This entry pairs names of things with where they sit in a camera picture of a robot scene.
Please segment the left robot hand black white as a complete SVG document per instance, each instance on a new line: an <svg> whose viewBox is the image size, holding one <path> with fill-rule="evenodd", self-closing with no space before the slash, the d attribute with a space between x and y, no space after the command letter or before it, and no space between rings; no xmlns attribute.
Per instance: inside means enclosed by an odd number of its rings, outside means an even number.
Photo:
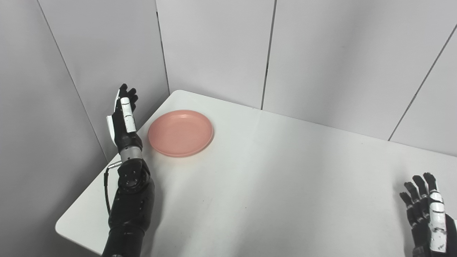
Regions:
<svg viewBox="0 0 457 257"><path fill-rule="evenodd" d="M129 89L122 84L116 94L114 112L107 116L108 130L117 152L129 148L143 148L143 143L137 135L134 111L138 96L135 88Z"/></svg>

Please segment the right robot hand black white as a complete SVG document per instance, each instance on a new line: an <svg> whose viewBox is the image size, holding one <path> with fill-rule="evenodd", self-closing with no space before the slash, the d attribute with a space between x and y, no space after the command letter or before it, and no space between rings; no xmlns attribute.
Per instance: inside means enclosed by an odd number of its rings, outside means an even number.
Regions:
<svg viewBox="0 0 457 257"><path fill-rule="evenodd" d="M457 255L456 220L445 210L436 178L426 172L405 182L406 192L399 196L406 206L411 228L413 257L455 257Z"/></svg>

